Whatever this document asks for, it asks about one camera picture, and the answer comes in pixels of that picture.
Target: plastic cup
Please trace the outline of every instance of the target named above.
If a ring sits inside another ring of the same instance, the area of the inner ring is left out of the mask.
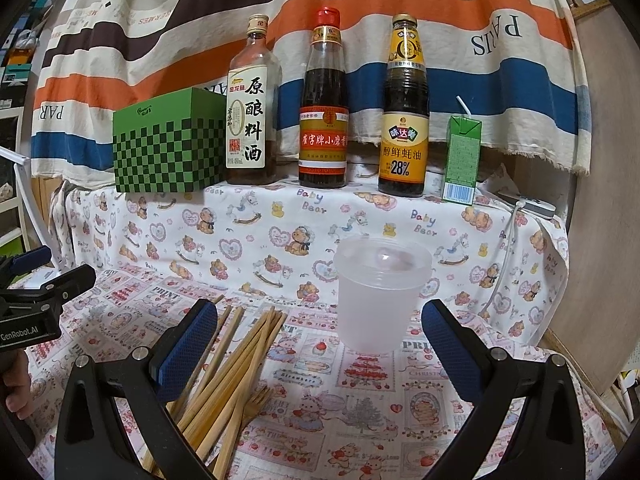
[[[367,354],[399,349],[418,295],[431,279],[431,254],[418,243],[354,236],[340,241],[338,337]]]

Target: wooden fork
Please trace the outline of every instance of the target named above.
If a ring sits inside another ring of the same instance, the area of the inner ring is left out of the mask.
[[[240,431],[244,430],[247,427],[249,422],[254,420],[255,417],[259,415],[259,413],[264,408],[265,404],[271,397],[272,389],[268,386],[264,386],[261,390],[255,392],[250,398],[249,401],[244,406],[244,412],[242,412],[242,425],[240,427]],[[213,468],[216,466],[216,460],[218,460],[218,456],[213,457],[213,460],[209,464],[209,471],[213,472]]]

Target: striped fabric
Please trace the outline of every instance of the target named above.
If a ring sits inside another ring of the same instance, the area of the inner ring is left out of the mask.
[[[390,17],[418,19],[433,141],[446,141],[460,95],[482,143],[588,173],[586,76],[565,0],[67,0],[44,56],[33,111],[34,173],[113,183],[111,116],[188,86],[225,92],[249,15],[271,18],[281,60],[280,154],[298,152],[298,107],[314,13],[334,6],[350,91],[350,139],[377,143]]]

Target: human hand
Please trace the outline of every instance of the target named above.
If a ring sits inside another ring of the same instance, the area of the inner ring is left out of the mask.
[[[6,406],[10,412],[15,413],[20,420],[33,413],[33,400],[31,399],[31,377],[29,375],[29,359],[24,350],[18,350],[14,364],[4,374],[2,382],[12,388],[11,394],[6,398]]]

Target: wooden chopstick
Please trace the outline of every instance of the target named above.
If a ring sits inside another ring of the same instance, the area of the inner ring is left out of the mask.
[[[269,310],[267,327],[271,324],[271,317],[273,317],[273,307],[271,307],[271,309]],[[244,406],[249,400],[255,375],[258,371],[258,366],[260,365],[260,361],[262,360],[263,352],[266,351],[265,346],[267,343],[268,335],[268,328],[261,331],[260,342],[258,343],[256,351],[254,352],[254,356],[251,360],[251,366],[249,367],[249,371],[247,372],[247,374],[242,379],[242,383],[240,386],[241,393],[238,398],[238,402],[236,402],[234,412],[231,415],[231,420],[226,427],[226,433],[222,441],[222,447],[220,448],[219,457],[213,469],[213,474],[217,478],[224,478],[226,476],[226,471],[229,468],[229,464],[234,453],[234,448],[236,447],[238,431],[240,430],[240,425],[242,424],[242,414],[244,413]]]
[[[282,328],[282,325],[286,319],[287,319],[287,314],[285,314],[284,312],[278,312],[276,314],[276,324],[271,330],[271,333],[269,335],[269,338],[267,339],[267,343],[265,347],[262,349],[262,356],[260,360],[264,359],[266,353],[269,351],[269,348],[271,348],[271,345],[273,345],[276,337],[278,336],[278,332]],[[218,418],[216,418],[215,422],[213,423],[212,427],[210,428],[209,432],[207,433],[202,443],[198,446],[197,455],[201,459],[204,460],[207,457],[207,455],[210,453],[211,448],[213,448],[216,445],[216,442],[220,438],[220,435],[224,431],[226,424],[228,423],[228,420],[232,415],[235,404],[238,401],[239,393],[240,393],[240,388],[236,389],[236,391],[232,394],[231,398],[226,402],[224,409],[218,415]]]
[[[220,363],[222,362],[223,357],[225,356],[226,349],[229,348],[229,344],[231,343],[231,339],[238,330],[238,326],[240,326],[240,322],[242,321],[242,316],[244,316],[244,308],[239,306],[236,308],[236,313],[234,314],[234,318],[232,319],[229,328],[226,330],[225,335],[222,336],[220,340],[220,344],[217,346],[216,351],[213,354],[213,359],[209,363],[207,370],[204,373],[204,377],[198,384],[196,388],[196,396],[199,396],[204,388],[209,384],[218,371],[220,367]]]
[[[215,300],[211,301],[211,303],[218,304],[220,303],[220,301],[222,301],[223,298],[224,298],[224,294],[220,294]],[[191,388],[193,388],[193,383],[198,378],[198,375],[200,374],[200,370],[202,369],[202,365],[207,360],[207,357],[209,357],[209,352],[211,352],[211,347],[213,346],[213,343],[215,343],[216,338],[220,333],[220,329],[222,328],[222,326],[226,321],[226,318],[228,317],[229,313],[231,313],[231,309],[232,309],[232,306],[229,305],[225,309],[225,311],[222,313],[222,316],[218,318],[218,322],[216,323],[216,330],[213,336],[211,337],[211,339],[209,340],[209,343],[207,343],[207,348],[202,353],[200,360],[198,361],[198,364],[193,369],[193,372],[191,373],[191,377],[189,377],[189,380],[184,385],[184,390],[182,391],[182,394],[180,395],[178,400],[174,402],[169,402],[167,404],[166,408],[169,411],[169,415],[171,415],[172,418],[175,419],[175,415],[180,412],[180,410],[184,406],[184,403],[189,398],[189,393],[191,391]],[[151,452],[147,448],[144,460],[142,461],[142,467],[147,471],[149,471],[150,473],[152,473],[155,465],[156,464],[154,462],[154,458],[152,457]]]
[[[197,415],[197,413],[201,410],[204,404],[209,400],[209,397],[218,387],[218,385],[222,382],[223,378],[229,374],[229,370],[236,364],[238,358],[242,355],[244,350],[251,344],[251,341],[254,339],[254,336],[260,332],[260,329],[264,325],[266,321],[266,316],[261,316],[260,319],[255,323],[254,327],[249,330],[249,333],[244,337],[244,340],[238,345],[238,347],[233,351],[233,353],[228,357],[228,359],[223,363],[217,373],[214,375],[213,379],[207,386],[204,388],[202,393],[191,399],[191,402],[188,403],[187,409],[184,412],[184,415],[178,422],[178,428],[181,431],[184,431],[189,423],[193,420],[193,417]]]
[[[228,374],[222,379],[220,385],[211,394],[202,409],[196,414],[188,427],[184,430],[185,439],[191,444],[193,449],[198,449],[206,437],[208,429],[215,423],[216,419],[224,409],[227,401],[233,395],[242,381],[242,378],[249,369],[252,356],[258,345],[260,334],[252,339],[250,345],[244,350],[242,356],[236,361]]]

